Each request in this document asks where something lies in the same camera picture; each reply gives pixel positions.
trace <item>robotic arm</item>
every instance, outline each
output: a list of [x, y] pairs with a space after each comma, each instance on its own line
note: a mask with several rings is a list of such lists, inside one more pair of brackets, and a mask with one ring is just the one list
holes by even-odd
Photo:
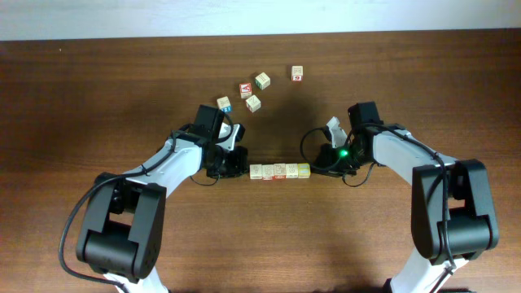
[[[401, 125], [385, 125], [374, 102], [358, 103], [348, 114], [349, 135], [336, 117], [320, 128], [331, 144], [322, 145], [314, 163], [309, 162], [312, 172], [354, 176], [362, 165], [372, 163], [388, 166], [411, 184], [415, 249], [383, 291], [437, 292], [456, 269], [497, 245], [499, 229], [487, 171], [478, 160], [461, 161], [433, 151]], [[307, 160], [304, 139], [300, 150]], [[464, 200], [464, 207], [449, 209], [449, 197]]]
[[[230, 125], [224, 123], [227, 118]], [[89, 199], [77, 243], [77, 258], [116, 285], [119, 292], [168, 292], [155, 269], [160, 252], [165, 200], [187, 177], [200, 169], [218, 180], [248, 172], [247, 149], [235, 146], [244, 135], [241, 124], [233, 125], [220, 110], [201, 105], [195, 123], [172, 132], [164, 146], [141, 166], [122, 175], [102, 173], [94, 187], [80, 201]], [[132, 225], [110, 218], [123, 212], [134, 215]], [[64, 262], [60, 243], [60, 263], [70, 274], [103, 282], [73, 272]]]

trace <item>yellow cube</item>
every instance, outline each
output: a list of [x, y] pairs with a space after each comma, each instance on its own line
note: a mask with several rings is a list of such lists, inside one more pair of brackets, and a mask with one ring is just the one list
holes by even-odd
[[311, 168], [308, 163], [299, 164], [299, 178], [309, 178], [311, 176]]

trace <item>white cube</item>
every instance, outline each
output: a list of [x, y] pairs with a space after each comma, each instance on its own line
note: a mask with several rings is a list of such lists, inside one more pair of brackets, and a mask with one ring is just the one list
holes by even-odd
[[252, 84], [240, 84], [239, 93], [241, 94], [241, 98], [250, 98], [252, 96]]
[[262, 165], [250, 165], [250, 179], [262, 179]]
[[274, 166], [273, 165], [262, 165], [262, 180], [273, 180], [274, 179]]
[[299, 167], [297, 164], [286, 164], [286, 179], [298, 178]]
[[299, 164], [299, 178], [309, 178], [311, 175], [311, 168], [308, 163]]
[[304, 67], [302, 67], [302, 66], [292, 66], [291, 67], [291, 80], [292, 81], [302, 81], [303, 76], [304, 76]]
[[217, 106], [224, 113], [231, 112], [231, 103], [228, 97], [222, 97], [217, 99]]
[[266, 73], [261, 73], [257, 77], [255, 77], [255, 84], [259, 87], [259, 89], [263, 90], [269, 85], [269, 77]]
[[286, 178], [286, 164], [274, 164], [274, 177], [275, 179]]
[[257, 96], [253, 95], [246, 100], [246, 107], [253, 113], [261, 109], [261, 101]]

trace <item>table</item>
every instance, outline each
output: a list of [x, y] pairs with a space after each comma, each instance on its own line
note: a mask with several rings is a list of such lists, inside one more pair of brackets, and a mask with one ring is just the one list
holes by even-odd
[[[291, 65], [304, 66], [302, 83]], [[238, 85], [260, 72], [271, 85], [254, 89], [252, 114]], [[0, 292], [115, 292], [59, 267], [67, 215], [99, 173], [140, 165], [225, 95], [253, 164], [302, 162], [307, 130], [332, 116], [348, 128], [348, 107], [365, 101], [437, 151], [483, 161], [500, 243], [445, 287], [521, 285], [519, 29], [1, 42], [0, 80]], [[309, 156], [324, 142], [310, 136]], [[410, 192], [388, 168], [357, 189], [317, 175], [184, 181], [167, 201], [157, 269], [180, 292], [366, 292], [413, 248]], [[80, 225], [66, 259], [90, 272], [75, 257]]]

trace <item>white wall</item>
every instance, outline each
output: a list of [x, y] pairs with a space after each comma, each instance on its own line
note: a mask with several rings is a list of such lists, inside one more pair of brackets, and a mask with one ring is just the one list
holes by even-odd
[[0, 40], [521, 27], [521, 0], [0, 0]]

